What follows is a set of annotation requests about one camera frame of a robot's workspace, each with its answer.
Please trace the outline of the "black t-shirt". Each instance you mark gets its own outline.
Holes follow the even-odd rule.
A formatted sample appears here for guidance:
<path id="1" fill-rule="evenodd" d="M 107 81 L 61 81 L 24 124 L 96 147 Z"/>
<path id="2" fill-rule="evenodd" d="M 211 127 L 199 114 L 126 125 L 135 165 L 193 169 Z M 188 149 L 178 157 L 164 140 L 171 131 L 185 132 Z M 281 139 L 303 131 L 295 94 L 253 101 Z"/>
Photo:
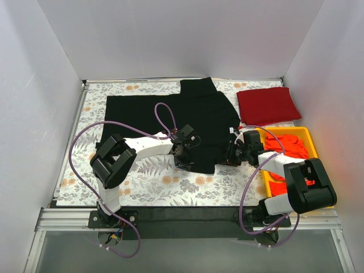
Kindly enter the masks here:
<path id="1" fill-rule="evenodd" d="M 182 80 L 180 93 L 168 96 L 108 96 L 105 120 L 156 134 L 163 128 L 155 111 L 168 127 L 190 125 L 196 131 L 201 140 L 191 151 L 191 171 L 197 173 L 214 173 L 229 143 L 229 129 L 240 124 L 232 103 L 211 78 Z"/>

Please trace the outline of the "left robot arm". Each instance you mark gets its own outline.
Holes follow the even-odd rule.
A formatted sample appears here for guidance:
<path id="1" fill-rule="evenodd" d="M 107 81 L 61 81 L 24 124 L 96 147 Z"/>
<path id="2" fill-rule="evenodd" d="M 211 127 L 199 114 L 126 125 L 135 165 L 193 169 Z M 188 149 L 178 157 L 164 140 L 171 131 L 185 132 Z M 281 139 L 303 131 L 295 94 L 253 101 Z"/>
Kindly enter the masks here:
<path id="1" fill-rule="evenodd" d="M 189 125 L 172 130 L 170 135 L 162 131 L 141 138 L 110 136 L 90 160 L 99 187 L 97 208 L 102 212 L 102 222 L 110 228 L 120 223 L 118 187 L 135 162 L 151 156 L 173 155 L 177 168 L 190 171 L 194 164 L 192 149 L 200 143 L 201 138 Z"/>

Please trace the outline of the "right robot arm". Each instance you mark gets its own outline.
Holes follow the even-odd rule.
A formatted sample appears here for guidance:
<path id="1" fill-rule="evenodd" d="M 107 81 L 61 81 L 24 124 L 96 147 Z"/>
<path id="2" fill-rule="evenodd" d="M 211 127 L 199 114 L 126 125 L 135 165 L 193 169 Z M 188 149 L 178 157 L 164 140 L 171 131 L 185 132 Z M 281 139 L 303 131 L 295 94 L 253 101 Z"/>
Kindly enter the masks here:
<path id="1" fill-rule="evenodd" d="M 226 162 L 231 166 L 248 162 L 257 171 L 279 175 L 286 182 L 286 193 L 260 200 L 250 212 L 240 212 L 243 221 L 270 226 L 281 215 L 311 212 L 337 203 L 331 180 L 318 158 L 292 158 L 273 150 L 264 150 L 262 143 L 237 140 L 230 142 Z"/>

